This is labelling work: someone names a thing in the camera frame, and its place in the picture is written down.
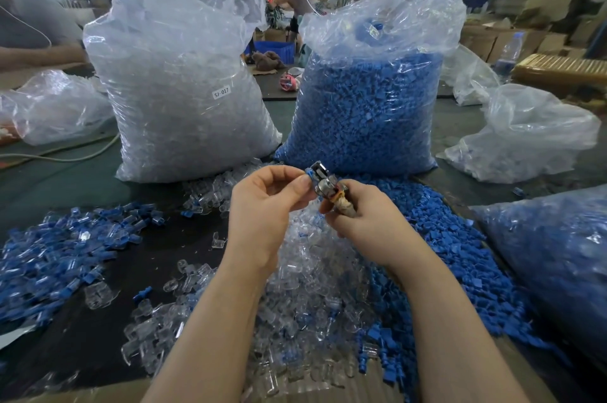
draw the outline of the electrical cable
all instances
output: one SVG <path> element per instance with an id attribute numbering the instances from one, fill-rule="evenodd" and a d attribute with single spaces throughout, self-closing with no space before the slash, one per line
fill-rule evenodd
<path id="1" fill-rule="evenodd" d="M 53 149 L 53 150 L 50 150 L 48 152 L 43 152 L 42 155 L 0 154 L 0 159 L 2 159 L 2 158 L 8 158 L 8 157 L 21 157 L 21 158 L 25 158 L 27 160 L 48 160 L 50 162 L 60 162 L 60 163 L 83 162 L 85 160 L 89 160 L 89 159 L 91 159 L 93 157 L 101 155 L 105 151 L 107 151 L 107 149 L 109 149 L 111 146 L 113 146 L 118 141 L 118 139 L 120 139 L 120 134 L 117 134 L 116 136 L 114 136 L 112 138 L 112 140 L 109 143 L 107 143 L 107 145 L 105 145 L 102 149 L 98 150 L 97 152 L 94 152 L 93 154 L 86 155 L 84 157 L 80 157 L 80 158 L 55 158 L 55 157 L 45 157 L 44 155 L 46 155 L 46 154 L 52 154 L 53 152 L 59 152 L 61 150 L 75 149 L 77 147 L 87 146 L 88 144 L 96 143 L 98 141 L 101 141 L 102 139 L 107 139 L 107 138 L 108 137 L 94 139 L 92 141 L 88 141 L 88 142 L 83 143 L 83 144 L 76 144 L 75 146 L 60 147 L 58 149 Z"/>
<path id="2" fill-rule="evenodd" d="M 34 26 L 32 26 L 31 24 L 26 23 L 25 21 L 23 21 L 20 18 L 17 18 L 17 16 L 13 15 L 11 12 L 9 12 L 6 8 L 4 8 L 2 5 L 0 5 L 0 8 L 2 8 L 6 13 L 8 13 L 10 16 L 12 16 L 13 18 L 15 18 L 17 21 L 19 21 L 20 23 L 25 24 L 28 28 L 34 29 L 34 31 L 36 31 L 37 33 L 40 33 L 42 35 L 42 37 L 44 37 L 48 43 L 49 46 L 47 46 L 47 48 L 50 48 L 51 46 L 53 46 L 53 42 L 50 41 L 50 38 L 48 38 L 46 36 L 46 34 L 44 34 L 42 31 L 39 31 L 38 29 L 36 29 Z"/>

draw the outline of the white cable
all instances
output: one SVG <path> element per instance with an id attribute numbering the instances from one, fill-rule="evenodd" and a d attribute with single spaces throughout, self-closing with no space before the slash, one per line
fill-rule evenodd
<path id="1" fill-rule="evenodd" d="M 11 12 L 9 12 L 9 11 L 8 11 L 6 8 L 4 8 L 2 5 L 0 5 L 0 8 L 2 8 L 2 9 L 3 9 L 3 10 L 6 12 L 6 13 L 8 13 L 10 16 L 12 16 L 13 18 L 15 18 L 15 19 L 16 19 L 17 21 L 19 21 L 20 23 L 25 24 L 25 25 L 26 25 L 28 28 L 32 28 L 32 29 L 34 29 L 34 31 L 36 31 L 36 32 L 38 32 L 38 33 L 40 33 L 40 34 L 42 34 L 42 37 L 44 37 L 45 39 L 47 39 L 47 40 L 48 40 L 48 42 L 49 42 L 49 46 L 47 46 L 47 48 L 50 48 L 51 46 L 53 46 L 53 42 L 51 42 L 51 41 L 50 41 L 50 38 L 48 38 L 48 37 L 46 36 L 46 34 L 44 34 L 42 31 L 39 31 L 39 30 L 38 30 L 38 29 L 36 29 L 34 26 L 32 26 L 31 24 L 26 23 L 26 22 L 25 22 L 25 21 L 23 21 L 22 19 L 17 18 L 17 16 L 13 15 L 13 14 L 12 14 Z"/>
<path id="2" fill-rule="evenodd" d="M 105 151 L 107 151 L 107 149 L 109 149 L 113 144 L 115 144 L 119 138 L 120 138 L 120 134 L 117 134 L 103 149 L 98 150 L 94 154 L 90 154 L 90 155 L 87 155 L 85 157 L 80 157 L 80 158 L 54 158 L 54 157 L 43 157 L 41 155 L 30 155 L 30 154 L 0 154 L 0 158 L 22 157 L 22 158 L 34 158 L 34 159 L 39 159 L 39 160 L 50 160 L 51 162 L 61 162 L 61 163 L 83 162 L 85 160 L 89 160 L 93 157 L 103 154 Z"/>

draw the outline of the plastic bottle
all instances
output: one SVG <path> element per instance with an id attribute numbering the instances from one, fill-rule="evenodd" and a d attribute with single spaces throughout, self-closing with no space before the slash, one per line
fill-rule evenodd
<path id="1" fill-rule="evenodd" d="M 507 83 L 510 78 L 510 72 L 517 63 L 518 56 L 523 48 L 524 32 L 515 32 L 512 40 L 504 47 L 500 58 L 494 66 L 495 73 L 502 80 L 502 83 Z"/>

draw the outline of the blue plastic bin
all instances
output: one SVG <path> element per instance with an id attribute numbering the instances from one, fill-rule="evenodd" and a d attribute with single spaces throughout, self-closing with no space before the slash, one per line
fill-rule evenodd
<path id="1" fill-rule="evenodd" d="M 255 48 L 260 53 L 274 52 L 280 56 L 283 64 L 293 64 L 295 62 L 295 43 L 294 42 L 254 42 Z M 249 46 L 245 50 L 245 54 L 249 54 Z"/>

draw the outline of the bag of blue plastic parts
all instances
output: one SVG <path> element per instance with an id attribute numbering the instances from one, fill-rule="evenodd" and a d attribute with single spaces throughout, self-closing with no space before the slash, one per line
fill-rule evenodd
<path id="1" fill-rule="evenodd" d="M 539 310 L 607 362 L 607 185 L 472 210 Z"/>
<path id="2" fill-rule="evenodd" d="M 436 165 L 430 130 L 443 54 L 458 46 L 461 0 L 360 0 L 300 31 L 314 52 L 292 131 L 275 158 L 340 174 L 414 174 Z"/>

